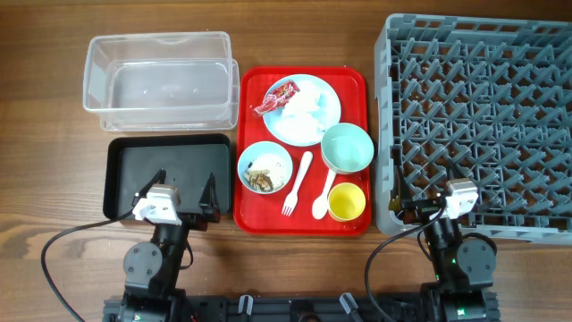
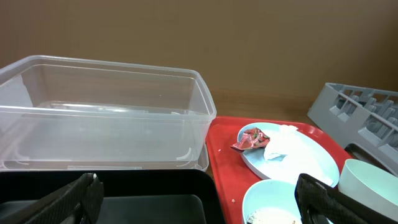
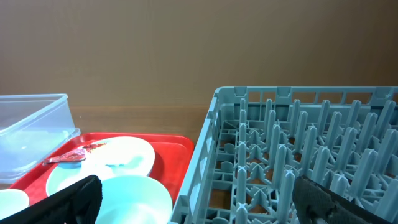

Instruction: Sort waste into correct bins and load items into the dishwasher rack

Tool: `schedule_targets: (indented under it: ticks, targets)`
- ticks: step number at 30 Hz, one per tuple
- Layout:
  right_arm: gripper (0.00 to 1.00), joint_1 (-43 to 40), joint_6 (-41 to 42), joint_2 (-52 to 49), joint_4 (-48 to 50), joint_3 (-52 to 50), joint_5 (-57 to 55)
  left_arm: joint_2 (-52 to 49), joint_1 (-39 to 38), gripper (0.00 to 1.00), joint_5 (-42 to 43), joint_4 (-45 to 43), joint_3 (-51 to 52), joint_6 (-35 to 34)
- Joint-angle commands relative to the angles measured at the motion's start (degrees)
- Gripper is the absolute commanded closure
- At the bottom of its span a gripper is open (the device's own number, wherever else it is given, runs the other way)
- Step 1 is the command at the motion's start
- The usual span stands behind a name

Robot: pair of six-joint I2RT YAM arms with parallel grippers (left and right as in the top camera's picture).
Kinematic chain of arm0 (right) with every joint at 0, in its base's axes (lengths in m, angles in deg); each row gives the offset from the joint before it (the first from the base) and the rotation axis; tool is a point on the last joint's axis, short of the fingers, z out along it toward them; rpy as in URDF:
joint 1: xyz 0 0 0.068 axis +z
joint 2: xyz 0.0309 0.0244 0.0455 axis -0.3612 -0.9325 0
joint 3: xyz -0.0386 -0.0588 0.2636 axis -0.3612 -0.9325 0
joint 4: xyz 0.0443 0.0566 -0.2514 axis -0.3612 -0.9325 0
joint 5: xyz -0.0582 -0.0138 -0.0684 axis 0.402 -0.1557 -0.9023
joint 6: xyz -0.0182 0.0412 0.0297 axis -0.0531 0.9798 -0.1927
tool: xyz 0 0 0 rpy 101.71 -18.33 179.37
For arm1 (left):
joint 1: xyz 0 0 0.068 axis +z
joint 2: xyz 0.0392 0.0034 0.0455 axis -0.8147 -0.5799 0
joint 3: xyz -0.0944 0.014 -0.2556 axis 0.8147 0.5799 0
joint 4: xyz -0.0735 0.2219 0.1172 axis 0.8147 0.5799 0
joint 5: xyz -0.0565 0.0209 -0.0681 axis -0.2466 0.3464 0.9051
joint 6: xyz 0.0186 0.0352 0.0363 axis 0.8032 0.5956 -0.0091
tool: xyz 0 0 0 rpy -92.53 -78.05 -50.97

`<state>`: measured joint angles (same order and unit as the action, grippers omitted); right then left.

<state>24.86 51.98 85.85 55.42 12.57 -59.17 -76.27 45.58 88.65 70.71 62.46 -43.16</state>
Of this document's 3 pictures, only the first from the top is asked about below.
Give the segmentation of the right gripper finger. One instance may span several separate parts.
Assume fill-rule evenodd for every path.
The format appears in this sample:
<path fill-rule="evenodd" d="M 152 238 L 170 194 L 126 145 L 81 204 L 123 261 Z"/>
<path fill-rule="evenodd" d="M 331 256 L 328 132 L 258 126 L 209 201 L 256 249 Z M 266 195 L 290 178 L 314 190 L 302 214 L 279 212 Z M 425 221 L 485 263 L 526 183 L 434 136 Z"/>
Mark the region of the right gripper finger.
<path fill-rule="evenodd" d="M 394 186 L 391 191 L 391 199 L 389 210 L 404 210 L 410 208 L 411 194 L 408 184 L 404 178 L 402 169 L 398 166 L 394 167 L 395 178 Z"/>
<path fill-rule="evenodd" d="M 447 161 L 446 171 L 449 181 L 463 179 L 465 177 L 465 175 L 459 170 L 457 165 L 452 160 Z"/>

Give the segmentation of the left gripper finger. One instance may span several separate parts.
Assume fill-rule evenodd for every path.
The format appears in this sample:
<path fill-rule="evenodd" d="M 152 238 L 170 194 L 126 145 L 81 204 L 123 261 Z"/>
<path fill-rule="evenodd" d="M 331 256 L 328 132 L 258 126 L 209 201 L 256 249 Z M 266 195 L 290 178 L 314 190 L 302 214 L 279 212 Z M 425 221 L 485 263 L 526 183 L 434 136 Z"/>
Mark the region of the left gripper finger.
<path fill-rule="evenodd" d="M 216 195 L 215 174 L 210 173 L 198 202 L 203 212 L 217 213 L 219 211 L 218 198 Z"/>
<path fill-rule="evenodd" d="M 145 197 L 154 184 L 164 184 L 165 178 L 166 178 L 166 171 L 163 168 L 159 169 L 156 172 L 156 174 L 152 177 L 152 179 L 148 183 L 146 183 L 139 191 L 135 193 L 135 198 L 140 199 L 142 197 Z"/>

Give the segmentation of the yellow cup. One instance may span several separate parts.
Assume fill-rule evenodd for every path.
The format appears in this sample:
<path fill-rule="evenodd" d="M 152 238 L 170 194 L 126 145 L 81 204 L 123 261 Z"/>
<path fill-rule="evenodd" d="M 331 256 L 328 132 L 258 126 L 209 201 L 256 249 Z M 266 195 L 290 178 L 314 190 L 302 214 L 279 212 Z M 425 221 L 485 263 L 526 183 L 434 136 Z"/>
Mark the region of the yellow cup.
<path fill-rule="evenodd" d="M 354 183 L 343 182 L 334 186 L 328 195 L 328 213 L 338 222 L 357 219 L 366 208 L 366 195 Z"/>

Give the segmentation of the rice and food scraps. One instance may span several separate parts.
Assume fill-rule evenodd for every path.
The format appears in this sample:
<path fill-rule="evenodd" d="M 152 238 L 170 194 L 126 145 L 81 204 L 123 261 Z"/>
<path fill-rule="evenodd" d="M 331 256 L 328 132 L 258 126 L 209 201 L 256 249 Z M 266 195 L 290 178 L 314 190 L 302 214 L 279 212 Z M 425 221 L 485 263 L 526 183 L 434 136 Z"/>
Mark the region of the rice and food scraps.
<path fill-rule="evenodd" d="M 249 162 L 242 177 L 252 190 L 271 193 L 287 182 L 288 170 L 279 156 L 264 154 Z"/>

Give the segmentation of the light blue small bowl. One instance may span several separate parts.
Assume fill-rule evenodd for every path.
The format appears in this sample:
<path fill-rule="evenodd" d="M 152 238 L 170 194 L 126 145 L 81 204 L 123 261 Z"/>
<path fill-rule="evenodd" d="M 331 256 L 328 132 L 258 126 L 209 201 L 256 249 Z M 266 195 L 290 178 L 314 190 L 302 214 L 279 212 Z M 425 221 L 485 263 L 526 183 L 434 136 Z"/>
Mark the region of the light blue small bowl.
<path fill-rule="evenodd" d="M 248 146 L 241 153 L 241 155 L 239 157 L 238 164 L 237 164 L 238 176 L 239 176 L 240 182 L 248 190 L 253 191 L 254 193 L 263 194 L 263 195 L 272 194 L 272 193 L 275 193 L 279 190 L 271 192 L 271 193 L 256 192 L 248 186 L 246 180 L 242 177 L 242 175 L 246 171 L 247 166 L 251 160 L 253 160 L 254 158 L 259 157 L 261 155 L 264 155 L 264 154 L 275 154 L 275 155 L 279 156 L 283 160 L 283 163 L 285 164 L 285 167 L 288 170 L 287 182 L 279 190 L 281 190 L 290 181 L 290 178 L 291 178 L 292 172 L 293 172 L 293 161 L 292 161 L 292 158 L 290 156 L 290 153 L 286 150 L 286 148 L 284 148 L 280 144 L 275 143 L 275 142 L 271 142 L 271 141 L 259 141 L 259 142 L 256 142 L 256 143 Z"/>

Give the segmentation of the mint green bowl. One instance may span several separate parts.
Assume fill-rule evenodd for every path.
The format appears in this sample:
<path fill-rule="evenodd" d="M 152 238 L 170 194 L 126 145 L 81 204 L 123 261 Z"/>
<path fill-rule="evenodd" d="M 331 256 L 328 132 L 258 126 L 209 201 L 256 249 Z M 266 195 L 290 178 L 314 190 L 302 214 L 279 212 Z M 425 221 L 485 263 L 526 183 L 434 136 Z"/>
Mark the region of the mint green bowl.
<path fill-rule="evenodd" d="M 337 174 L 353 174 L 366 169 L 374 158 L 374 143 L 368 133 L 353 123 L 338 123 L 321 140 L 325 165 Z"/>

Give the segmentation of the white plastic spoon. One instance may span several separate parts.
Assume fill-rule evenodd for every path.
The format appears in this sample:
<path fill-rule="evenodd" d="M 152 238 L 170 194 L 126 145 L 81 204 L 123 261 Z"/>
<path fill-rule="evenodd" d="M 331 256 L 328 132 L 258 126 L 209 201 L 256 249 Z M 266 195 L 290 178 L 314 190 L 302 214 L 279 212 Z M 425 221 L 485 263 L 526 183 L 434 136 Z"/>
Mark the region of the white plastic spoon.
<path fill-rule="evenodd" d="M 316 220 L 321 220 L 328 211 L 328 194 L 335 180 L 336 173 L 329 170 L 322 193 L 314 201 L 312 205 L 312 216 Z"/>

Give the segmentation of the white plastic fork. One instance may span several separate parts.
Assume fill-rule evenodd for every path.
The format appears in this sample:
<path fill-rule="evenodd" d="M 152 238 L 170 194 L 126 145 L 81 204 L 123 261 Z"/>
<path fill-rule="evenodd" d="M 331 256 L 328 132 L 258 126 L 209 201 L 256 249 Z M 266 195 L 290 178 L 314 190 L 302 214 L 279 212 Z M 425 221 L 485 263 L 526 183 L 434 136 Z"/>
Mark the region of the white plastic fork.
<path fill-rule="evenodd" d="M 313 153 L 310 151 L 306 151 L 299 163 L 299 169 L 294 181 L 294 184 L 292 186 L 292 190 L 290 191 L 290 193 L 287 195 L 286 199 L 284 200 L 283 206 L 282 206 L 282 214 L 284 216 L 291 216 L 294 208 L 296 207 L 297 203 L 298 203 L 298 193 L 299 193 L 299 188 L 301 186 L 301 184 L 303 183 L 303 180 L 307 174 L 307 171 L 312 163 L 313 160 Z"/>

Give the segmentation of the light blue plate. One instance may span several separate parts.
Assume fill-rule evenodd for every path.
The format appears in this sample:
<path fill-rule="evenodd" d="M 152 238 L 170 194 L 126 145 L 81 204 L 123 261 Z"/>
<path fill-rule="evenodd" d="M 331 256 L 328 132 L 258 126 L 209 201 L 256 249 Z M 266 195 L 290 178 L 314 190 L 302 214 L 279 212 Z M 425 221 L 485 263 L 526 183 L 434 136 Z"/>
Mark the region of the light blue plate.
<path fill-rule="evenodd" d="M 294 81 L 299 88 L 302 87 L 309 87 L 313 85 L 314 87 L 318 88 L 321 92 L 321 98 L 319 100 L 318 105 L 320 106 L 320 111 L 316 113 L 316 117 L 319 121 L 324 124 L 325 130 L 328 130 L 335 124 L 340 122 L 341 119 L 341 102 L 336 94 L 335 90 L 325 81 L 316 76 L 312 76 L 309 74 L 293 74 L 286 76 L 274 83 L 269 90 L 267 90 L 266 94 L 268 94 L 271 90 L 276 89 L 286 81 Z M 281 136 L 276 130 L 276 124 L 280 121 L 282 116 L 282 107 L 278 108 L 268 114 L 264 114 L 262 116 L 265 127 L 267 130 L 279 141 L 295 146 L 295 147 L 309 147 L 315 144 L 318 144 L 324 134 L 322 135 L 319 141 L 295 141 L 295 140 L 288 140 Z"/>

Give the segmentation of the white napkin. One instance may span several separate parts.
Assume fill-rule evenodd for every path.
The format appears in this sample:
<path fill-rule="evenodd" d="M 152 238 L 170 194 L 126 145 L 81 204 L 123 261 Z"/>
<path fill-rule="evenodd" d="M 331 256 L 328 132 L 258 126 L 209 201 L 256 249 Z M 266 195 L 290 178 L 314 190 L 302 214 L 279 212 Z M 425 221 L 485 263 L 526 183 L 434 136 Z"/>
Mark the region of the white napkin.
<path fill-rule="evenodd" d="M 316 117 L 321 92 L 310 85 L 302 87 L 282 108 L 282 116 L 276 124 L 277 132 L 288 140 L 319 141 L 325 132 L 324 124 Z"/>

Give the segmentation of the red snack wrapper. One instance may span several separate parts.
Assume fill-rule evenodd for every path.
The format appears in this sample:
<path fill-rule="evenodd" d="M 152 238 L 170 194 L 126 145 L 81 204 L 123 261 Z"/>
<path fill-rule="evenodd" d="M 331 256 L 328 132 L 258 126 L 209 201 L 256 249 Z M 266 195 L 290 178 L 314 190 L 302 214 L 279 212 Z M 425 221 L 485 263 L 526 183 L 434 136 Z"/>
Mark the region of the red snack wrapper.
<path fill-rule="evenodd" d="M 264 114 L 284 107 L 298 92 L 300 92 L 299 86 L 293 80 L 287 80 L 265 96 L 263 102 L 254 108 L 254 115 L 263 116 Z"/>

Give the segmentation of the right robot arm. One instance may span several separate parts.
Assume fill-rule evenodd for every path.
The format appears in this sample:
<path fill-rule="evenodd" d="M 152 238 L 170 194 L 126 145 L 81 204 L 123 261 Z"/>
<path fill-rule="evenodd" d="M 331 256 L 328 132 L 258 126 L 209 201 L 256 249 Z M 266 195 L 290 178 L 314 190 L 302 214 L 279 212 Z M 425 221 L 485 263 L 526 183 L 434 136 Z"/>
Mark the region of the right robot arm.
<path fill-rule="evenodd" d="M 458 218 L 471 212 L 478 199 L 475 183 L 448 164 L 446 191 L 432 199 L 414 199 L 401 169 L 396 170 L 389 209 L 419 223 L 425 251 L 436 281 L 421 286 L 427 321 L 498 321 L 501 317 L 493 285 L 497 246 L 480 233 L 462 233 Z"/>

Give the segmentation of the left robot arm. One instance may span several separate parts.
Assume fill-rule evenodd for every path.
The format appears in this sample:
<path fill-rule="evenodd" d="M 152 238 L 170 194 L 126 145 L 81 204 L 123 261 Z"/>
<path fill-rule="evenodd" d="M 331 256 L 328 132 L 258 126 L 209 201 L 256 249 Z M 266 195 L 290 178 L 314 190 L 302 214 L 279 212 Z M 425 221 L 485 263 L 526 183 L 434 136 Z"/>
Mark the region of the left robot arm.
<path fill-rule="evenodd" d="M 218 223 L 221 211 L 211 174 L 199 198 L 198 213 L 182 212 L 178 189 L 165 182 L 160 169 L 132 201 L 132 213 L 139 221 L 149 222 L 154 232 L 149 242 L 131 247 L 123 260 L 125 290 L 116 309 L 105 305 L 104 321 L 198 321 L 199 316 L 184 290 L 176 287 L 191 230 L 204 232 L 210 223 Z"/>

